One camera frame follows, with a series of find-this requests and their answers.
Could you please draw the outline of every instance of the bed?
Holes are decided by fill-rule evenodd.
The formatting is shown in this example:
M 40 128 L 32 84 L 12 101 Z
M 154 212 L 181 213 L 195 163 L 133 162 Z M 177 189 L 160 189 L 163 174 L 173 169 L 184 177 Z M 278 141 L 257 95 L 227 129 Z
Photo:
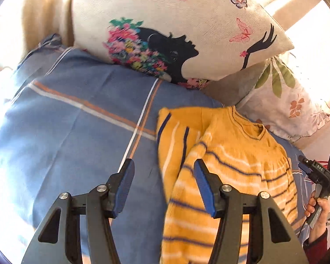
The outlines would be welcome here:
M 158 263 L 166 211 L 157 161 L 158 112 L 222 104 L 66 48 L 56 34 L 17 70 L 2 75 L 0 87 L 6 89 L 0 95 L 0 250 L 7 259 L 21 263 L 34 229 L 61 192 L 86 193 L 131 157 L 136 174 L 125 208 L 112 222 L 116 248 L 122 263 Z M 298 232 L 312 183 L 298 168 L 303 153 L 273 137 L 292 160 L 298 191 L 298 218 L 292 226 Z M 85 219 L 81 223 L 88 261 Z M 307 234 L 306 226 L 300 241 Z

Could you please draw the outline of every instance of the sweater sleeve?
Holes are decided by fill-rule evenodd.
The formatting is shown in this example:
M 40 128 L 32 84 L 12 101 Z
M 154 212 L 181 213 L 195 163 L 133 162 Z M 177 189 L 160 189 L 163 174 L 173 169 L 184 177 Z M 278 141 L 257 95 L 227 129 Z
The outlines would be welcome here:
M 328 250 L 328 230 L 317 240 L 309 244 L 309 238 L 303 243 L 303 249 L 307 255 L 309 264 L 317 264 L 324 257 Z

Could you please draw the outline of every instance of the person's arm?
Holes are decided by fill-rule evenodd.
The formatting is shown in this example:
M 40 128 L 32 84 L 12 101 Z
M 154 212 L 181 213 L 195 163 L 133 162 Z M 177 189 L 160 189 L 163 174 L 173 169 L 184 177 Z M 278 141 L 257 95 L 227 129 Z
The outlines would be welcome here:
M 314 195 L 315 191 L 312 192 L 307 209 L 304 212 L 306 217 L 314 212 L 314 206 L 316 204 Z M 326 221 L 329 213 L 329 202 L 325 198 L 318 198 L 317 202 L 323 211 L 320 214 L 317 223 L 314 225 L 314 228 L 310 229 L 309 238 L 303 243 L 303 249 L 308 258 L 309 264 L 317 264 L 319 260 L 323 258 L 328 249 L 328 230 L 326 229 Z

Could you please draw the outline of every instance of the screw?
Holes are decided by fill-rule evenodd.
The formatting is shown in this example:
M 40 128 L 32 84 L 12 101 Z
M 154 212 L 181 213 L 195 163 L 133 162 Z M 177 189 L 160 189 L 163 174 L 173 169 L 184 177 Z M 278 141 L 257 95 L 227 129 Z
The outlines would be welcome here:
M 106 189 L 107 189 L 107 186 L 104 184 L 101 184 L 97 187 L 97 191 L 100 193 L 102 193 L 103 191 L 106 191 Z
M 222 187 L 223 191 L 229 192 L 232 190 L 232 187 L 229 184 L 224 184 Z
M 62 199 L 62 200 L 65 200 L 68 197 L 69 197 L 68 192 L 63 192 L 63 193 L 60 193 L 60 195 L 59 195 L 59 198 Z
M 260 196 L 261 196 L 262 198 L 267 199 L 267 198 L 270 197 L 270 194 L 269 194 L 267 191 L 262 191 L 262 192 L 260 193 Z

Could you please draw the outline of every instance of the white pillow with leaf print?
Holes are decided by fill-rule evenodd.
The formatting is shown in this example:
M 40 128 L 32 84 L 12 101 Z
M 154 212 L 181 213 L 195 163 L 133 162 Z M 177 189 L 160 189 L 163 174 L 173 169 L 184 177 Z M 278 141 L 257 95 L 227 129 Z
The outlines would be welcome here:
M 260 78 L 236 109 L 281 138 L 310 136 L 330 120 L 330 108 L 312 97 L 312 90 L 304 86 L 307 82 L 294 55 L 274 56 L 266 60 Z

